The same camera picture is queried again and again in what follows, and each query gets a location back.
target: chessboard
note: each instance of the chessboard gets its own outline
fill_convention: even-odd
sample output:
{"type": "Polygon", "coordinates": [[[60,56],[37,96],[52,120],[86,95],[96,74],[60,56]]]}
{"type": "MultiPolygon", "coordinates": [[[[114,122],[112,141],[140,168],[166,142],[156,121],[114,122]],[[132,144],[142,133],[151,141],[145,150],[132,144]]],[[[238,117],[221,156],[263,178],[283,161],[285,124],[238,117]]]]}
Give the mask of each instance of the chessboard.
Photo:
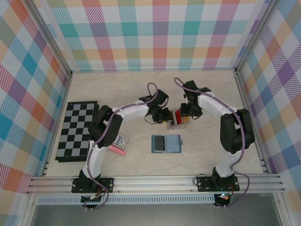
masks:
{"type": "Polygon", "coordinates": [[[88,127],[98,110],[97,101],[67,104],[55,160],[86,161],[89,148],[88,127]]]}

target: pink eraser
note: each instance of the pink eraser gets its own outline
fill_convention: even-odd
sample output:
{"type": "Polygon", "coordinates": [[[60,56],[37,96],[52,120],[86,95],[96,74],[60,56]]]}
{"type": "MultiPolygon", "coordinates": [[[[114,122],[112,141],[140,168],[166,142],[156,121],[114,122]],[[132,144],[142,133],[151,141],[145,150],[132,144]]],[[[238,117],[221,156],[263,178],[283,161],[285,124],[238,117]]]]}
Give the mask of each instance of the pink eraser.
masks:
{"type": "Polygon", "coordinates": [[[125,151],[123,151],[122,149],[120,149],[120,148],[118,148],[118,147],[116,147],[116,146],[114,146],[114,145],[110,145],[110,146],[108,147],[108,149],[111,150],[111,151],[113,151],[113,152],[116,152],[116,153],[118,153],[118,154],[121,154],[121,155],[125,155],[125,154],[126,154],[125,151]]]}

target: colorful plaid backdrop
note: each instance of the colorful plaid backdrop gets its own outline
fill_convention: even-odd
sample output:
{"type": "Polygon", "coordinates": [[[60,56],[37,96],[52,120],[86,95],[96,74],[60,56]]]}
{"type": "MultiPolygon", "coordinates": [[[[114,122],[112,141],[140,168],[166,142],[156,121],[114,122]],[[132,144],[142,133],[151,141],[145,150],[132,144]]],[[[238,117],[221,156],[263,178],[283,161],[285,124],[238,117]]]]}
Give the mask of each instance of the colorful plaid backdrop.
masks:
{"type": "Polygon", "coordinates": [[[35,2],[71,68],[119,70],[232,68],[264,0],[35,2]]]}
{"type": "Polygon", "coordinates": [[[301,222],[301,0],[282,0],[242,72],[269,164],[301,222]]]}
{"type": "Polygon", "coordinates": [[[237,57],[237,59],[236,59],[236,62],[235,62],[235,64],[234,64],[234,67],[237,67],[237,66],[238,66],[238,63],[240,62],[240,59],[241,59],[243,53],[245,52],[246,47],[249,45],[249,43],[250,43],[250,41],[251,41],[251,38],[253,37],[254,32],[255,32],[256,29],[258,28],[259,22],[260,22],[262,16],[264,15],[264,13],[265,13],[265,11],[266,11],[266,9],[267,9],[267,6],[268,6],[268,4],[269,4],[270,1],[271,1],[271,0],[264,0],[264,4],[262,5],[262,7],[261,7],[261,9],[260,9],[260,11],[259,11],[259,13],[258,13],[258,16],[257,16],[257,18],[256,18],[256,20],[255,20],[255,22],[254,22],[254,24],[253,24],[253,26],[252,26],[250,32],[248,33],[248,36],[247,36],[247,38],[246,38],[246,40],[245,40],[245,42],[244,42],[244,45],[243,45],[243,47],[241,48],[241,50],[240,50],[240,52],[239,52],[239,55],[238,55],[238,57],[237,57]]]}
{"type": "Polygon", "coordinates": [[[20,219],[38,176],[67,76],[21,0],[0,0],[0,225],[20,219]]]}

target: metal rail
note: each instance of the metal rail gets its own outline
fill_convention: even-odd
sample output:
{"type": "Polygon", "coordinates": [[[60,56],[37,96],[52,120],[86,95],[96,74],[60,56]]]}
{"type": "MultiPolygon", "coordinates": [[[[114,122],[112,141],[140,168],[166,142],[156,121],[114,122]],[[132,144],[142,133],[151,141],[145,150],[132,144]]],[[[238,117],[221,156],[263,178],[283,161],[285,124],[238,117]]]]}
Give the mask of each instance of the metal rail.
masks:
{"type": "MultiPolygon", "coordinates": [[[[278,174],[249,174],[248,193],[281,193],[285,191],[278,174]]],[[[219,194],[198,192],[192,180],[195,176],[118,176],[114,177],[114,189],[110,195],[137,194],[219,194]]],[[[72,177],[35,177],[27,190],[28,195],[79,195],[71,193],[72,177]]],[[[247,187],[247,179],[238,176],[241,194],[247,187]]]]}
{"type": "Polygon", "coordinates": [[[38,8],[36,7],[36,5],[33,3],[32,0],[23,0],[23,4],[25,5],[30,16],[33,18],[34,22],[38,26],[39,31],[42,33],[46,43],[51,48],[52,52],[54,53],[55,57],[60,63],[62,69],[69,77],[71,77],[72,70],[69,67],[65,57],[63,56],[60,48],[58,47],[54,37],[52,36],[47,24],[44,22],[44,19],[39,13],[38,8]]]}

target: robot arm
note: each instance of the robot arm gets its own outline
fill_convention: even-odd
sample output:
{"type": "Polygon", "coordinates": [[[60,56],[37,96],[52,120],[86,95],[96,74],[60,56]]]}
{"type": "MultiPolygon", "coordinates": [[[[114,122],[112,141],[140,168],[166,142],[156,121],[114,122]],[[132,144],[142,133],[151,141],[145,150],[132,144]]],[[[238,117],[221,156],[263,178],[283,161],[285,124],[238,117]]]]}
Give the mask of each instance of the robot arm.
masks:
{"type": "Polygon", "coordinates": [[[238,121],[229,109],[231,108],[236,112],[242,122],[246,141],[245,149],[249,148],[250,144],[255,141],[250,113],[246,109],[238,110],[235,107],[225,107],[213,99],[214,94],[210,89],[207,87],[199,89],[194,81],[186,82],[183,87],[204,92],[208,96],[184,90],[187,103],[181,104],[181,116],[200,117],[204,108],[215,117],[221,118],[220,141],[226,151],[223,152],[220,162],[214,167],[212,176],[215,187],[221,189],[228,185],[229,180],[233,178],[234,171],[231,166],[240,158],[242,152],[241,131],[240,128],[236,128],[238,121]]]}
{"type": "MultiPolygon", "coordinates": [[[[148,115],[152,116],[152,119],[155,123],[162,123],[164,121],[169,121],[172,119],[172,114],[168,108],[161,107],[165,101],[168,99],[168,95],[163,91],[158,89],[157,97],[148,104],[141,105],[150,99],[153,96],[147,96],[139,98],[134,102],[133,106],[129,106],[126,109],[122,107],[110,108],[107,105],[104,105],[100,108],[97,115],[93,118],[91,125],[88,128],[90,133],[89,137],[89,152],[94,148],[92,155],[89,161],[89,171],[91,176],[98,181],[101,174],[101,165],[103,162],[104,154],[107,151],[107,148],[115,141],[120,126],[122,122],[129,121],[135,118],[145,117],[148,115]],[[95,143],[103,135],[107,125],[106,121],[109,121],[109,118],[113,115],[114,112],[117,112],[111,120],[110,126],[102,139],[97,145],[95,143]]],[[[88,160],[84,168],[79,173],[79,178],[82,181],[82,186],[89,187],[90,190],[94,190],[97,187],[97,184],[94,183],[88,173],[88,160]]]]}

